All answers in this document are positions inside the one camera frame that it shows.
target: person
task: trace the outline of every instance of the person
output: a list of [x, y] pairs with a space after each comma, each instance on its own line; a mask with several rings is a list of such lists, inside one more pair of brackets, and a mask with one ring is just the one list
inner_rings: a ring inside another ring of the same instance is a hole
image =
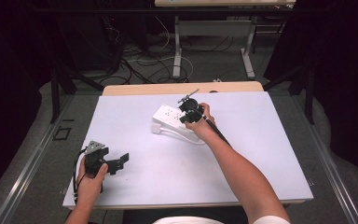
[[[213, 124], [214, 117], [209, 105], [201, 103], [204, 116]], [[192, 130], [204, 141], [214, 154], [222, 172], [234, 195], [243, 207], [248, 222], [253, 224], [288, 224], [290, 218], [279, 201], [275, 191], [264, 175], [246, 158], [224, 141], [205, 121], [188, 123]], [[88, 223], [92, 206], [96, 202], [107, 165], [104, 164], [95, 178], [81, 178], [85, 174], [84, 158], [79, 168], [77, 204], [65, 223]], [[159, 223], [221, 223], [200, 217], [167, 217], [155, 222]]]

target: power socket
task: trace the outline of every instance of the power socket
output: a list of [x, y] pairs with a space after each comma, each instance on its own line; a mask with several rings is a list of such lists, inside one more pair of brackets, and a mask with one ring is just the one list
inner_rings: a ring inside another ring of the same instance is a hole
[[193, 131], [189, 130], [179, 118], [185, 115], [185, 112], [177, 108], [173, 108], [168, 105], [162, 105], [158, 111], [153, 115], [153, 121], [159, 123], [161, 128], [166, 128], [177, 132], [184, 137], [194, 142], [200, 142], [201, 140], [194, 134]]

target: white tabletop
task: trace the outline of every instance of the white tabletop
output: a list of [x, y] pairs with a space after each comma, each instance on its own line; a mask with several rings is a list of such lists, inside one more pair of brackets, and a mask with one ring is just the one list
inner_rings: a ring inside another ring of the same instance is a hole
[[156, 0], [156, 7], [241, 7], [293, 5], [296, 0]]
[[[130, 153], [116, 175], [107, 175], [96, 208], [154, 208], [239, 204], [213, 153], [168, 134], [151, 133], [152, 116], [183, 94], [101, 96], [84, 147], [109, 147], [106, 160]], [[267, 92], [196, 93], [211, 106], [228, 142], [266, 176], [283, 203], [313, 198], [307, 180]], [[72, 184], [63, 206], [75, 206]]]

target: person's left hand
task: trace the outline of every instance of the person's left hand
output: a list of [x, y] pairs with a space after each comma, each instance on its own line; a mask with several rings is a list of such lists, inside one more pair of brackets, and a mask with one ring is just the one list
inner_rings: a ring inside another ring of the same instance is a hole
[[93, 177], [86, 174], [86, 167], [84, 165], [85, 157], [80, 162], [79, 174], [76, 179], [78, 185], [77, 189], [77, 204], [92, 208], [100, 196], [101, 186], [104, 180], [104, 176], [107, 173], [107, 164], [104, 163], [98, 174]]

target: white shirt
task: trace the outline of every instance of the white shirt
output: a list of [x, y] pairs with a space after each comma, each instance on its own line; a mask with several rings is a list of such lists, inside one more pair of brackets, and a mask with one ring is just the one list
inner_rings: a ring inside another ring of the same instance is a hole
[[[205, 217], [165, 217], [157, 220], [153, 224], [224, 224]], [[266, 216], [261, 217], [254, 224], [290, 224], [281, 217]]]

